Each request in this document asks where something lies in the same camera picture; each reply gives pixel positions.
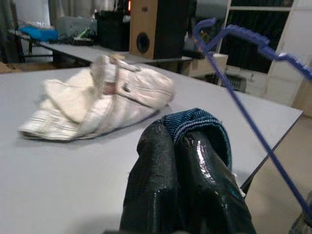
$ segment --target floor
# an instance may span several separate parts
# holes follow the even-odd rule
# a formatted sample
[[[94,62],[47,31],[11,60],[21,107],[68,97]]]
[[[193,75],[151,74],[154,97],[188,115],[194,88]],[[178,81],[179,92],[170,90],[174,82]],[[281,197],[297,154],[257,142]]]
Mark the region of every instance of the floor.
[[[275,153],[306,198],[312,190],[312,118],[301,117]],[[287,234],[301,212],[270,159],[256,174],[246,202],[258,234]]]

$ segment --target speaker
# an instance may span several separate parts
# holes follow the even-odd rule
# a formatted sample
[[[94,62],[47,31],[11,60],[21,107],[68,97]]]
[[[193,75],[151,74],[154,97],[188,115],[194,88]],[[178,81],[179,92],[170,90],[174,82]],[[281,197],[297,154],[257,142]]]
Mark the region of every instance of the speaker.
[[[150,59],[180,58],[189,0],[132,0],[130,54]]]

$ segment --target blue cloth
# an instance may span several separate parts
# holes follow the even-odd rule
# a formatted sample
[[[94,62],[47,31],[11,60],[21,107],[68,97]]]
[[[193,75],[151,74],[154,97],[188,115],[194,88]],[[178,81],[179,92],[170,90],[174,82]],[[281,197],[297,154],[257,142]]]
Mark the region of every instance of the blue cloth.
[[[228,134],[222,123],[208,112],[195,108],[188,111],[166,115],[156,121],[163,124],[176,146],[180,138],[191,130],[204,132],[211,146],[232,170],[232,154]]]
[[[38,29],[32,26],[26,26],[19,30],[40,41],[57,40],[59,38],[58,32],[54,29]]]

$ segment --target crumpled white garment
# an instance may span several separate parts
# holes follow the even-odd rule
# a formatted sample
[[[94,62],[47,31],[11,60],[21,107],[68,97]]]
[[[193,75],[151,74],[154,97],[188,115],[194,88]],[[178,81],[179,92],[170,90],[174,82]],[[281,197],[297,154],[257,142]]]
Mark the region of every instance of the crumpled white garment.
[[[163,109],[173,96],[172,81],[154,70],[100,57],[63,83],[46,80],[47,99],[19,132],[32,139],[86,139],[126,127]],[[115,94],[102,94],[115,82]]]

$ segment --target curtain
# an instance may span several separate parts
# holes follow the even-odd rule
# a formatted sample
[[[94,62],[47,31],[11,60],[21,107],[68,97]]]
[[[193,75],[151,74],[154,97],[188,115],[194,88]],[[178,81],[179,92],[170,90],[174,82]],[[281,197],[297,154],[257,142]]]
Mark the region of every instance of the curtain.
[[[91,17],[94,10],[112,10],[115,0],[49,0],[50,23],[62,16]]]
[[[8,29],[17,26],[16,9],[12,0],[0,0],[0,60],[4,63],[17,62],[18,51]]]

